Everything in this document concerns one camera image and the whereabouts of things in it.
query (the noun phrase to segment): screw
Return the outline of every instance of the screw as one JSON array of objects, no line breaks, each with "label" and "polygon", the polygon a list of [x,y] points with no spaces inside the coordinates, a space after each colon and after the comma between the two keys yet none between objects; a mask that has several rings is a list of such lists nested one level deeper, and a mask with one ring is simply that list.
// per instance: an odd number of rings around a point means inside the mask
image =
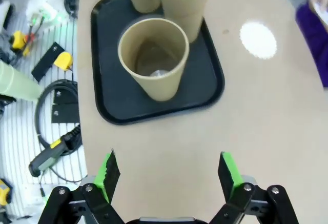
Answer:
[{"label": "screw", "polygon": [[252,187],[251,187],[250,185],[246,184],[246,185],[244,186],[244,190],[249,192],[249,191],[252,190]]},{"label": "screw", "polygon": [[88,186],[86,187],[86,191],[87,191],[87,192],[91,192],[92,189],[93,189],[93,188],[92,188],[92,186],[90,186],[90,185],[88,185]]},{"label": "screw", "polygon": [[279,189],[276,188],[276,187],[272,188],[271,191],[272,191],[274,194],[278,194],[278,193],[279,193]]},{"label": "screw", "polygon": [[63,188],[61,188],[61,189],[59,190],[59,194],[60,194],[60,195],[63,195],[65,192],[66,192],[66,191],[65,191],[65,189],[63,189]]}]

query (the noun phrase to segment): beige tabletop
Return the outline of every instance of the beige tabletop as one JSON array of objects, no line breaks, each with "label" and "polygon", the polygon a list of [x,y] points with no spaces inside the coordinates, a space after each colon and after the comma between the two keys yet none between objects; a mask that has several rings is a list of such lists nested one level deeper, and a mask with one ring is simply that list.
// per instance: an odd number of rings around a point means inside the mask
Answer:
[{"label": "beige tabletop", "polygon": [[[225,75],[222,98],[205,110],[129,126],[106,122],[95,104],[90,14],[98,1],[80,0],[82,136],[89,175],[111,148],[116,152],[121,178],[113,206],[124,221],[209,221],[224,203],[217,167],[220,152],[229,151],[262,188],[286,187],[300,223],[326,223],[328,95],[289,0],[209,0],[205,19]],[[271,59],[254,57],[241,43],[240,28],[249,21],[274,34]]]}]

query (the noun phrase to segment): black plate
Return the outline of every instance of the black plate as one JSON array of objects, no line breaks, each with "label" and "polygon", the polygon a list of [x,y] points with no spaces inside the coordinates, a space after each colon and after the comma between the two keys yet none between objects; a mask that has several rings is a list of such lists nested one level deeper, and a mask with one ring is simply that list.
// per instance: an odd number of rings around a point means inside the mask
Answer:
[{"label": "black plate", "polygon": [[[155,12],[162,15],[162,10]],[[209,106],[221,97],[224,75],[205,21],[173,99],[156,102],[121,66],[117,46],[124,29],[143,14],[131,0],[101,0],[91,13],[91,47],[96,104],[102,117],[117,125],[137,123]]]}]

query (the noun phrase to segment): purple clothing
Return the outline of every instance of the purple clothing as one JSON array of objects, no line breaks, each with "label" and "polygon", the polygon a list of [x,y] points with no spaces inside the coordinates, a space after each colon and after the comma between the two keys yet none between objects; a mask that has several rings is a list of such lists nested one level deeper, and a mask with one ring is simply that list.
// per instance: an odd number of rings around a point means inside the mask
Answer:
[{"label": "purple clothing", "polygon": [[328,33],[308,3],[298,8],[296,21],[315,60],[322,84],[328,88]]}]

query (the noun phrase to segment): white light spot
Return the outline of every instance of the white light spot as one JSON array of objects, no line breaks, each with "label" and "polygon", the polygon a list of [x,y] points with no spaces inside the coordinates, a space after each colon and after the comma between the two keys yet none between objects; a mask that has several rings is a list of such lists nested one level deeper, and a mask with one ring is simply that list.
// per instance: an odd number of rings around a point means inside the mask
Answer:
[{"label": "white light spot", "polygon": [[269,59],[277,52],[277,41],[273,33],[258,22],[242,25],[240,40],[251,54],[261,59]]}]

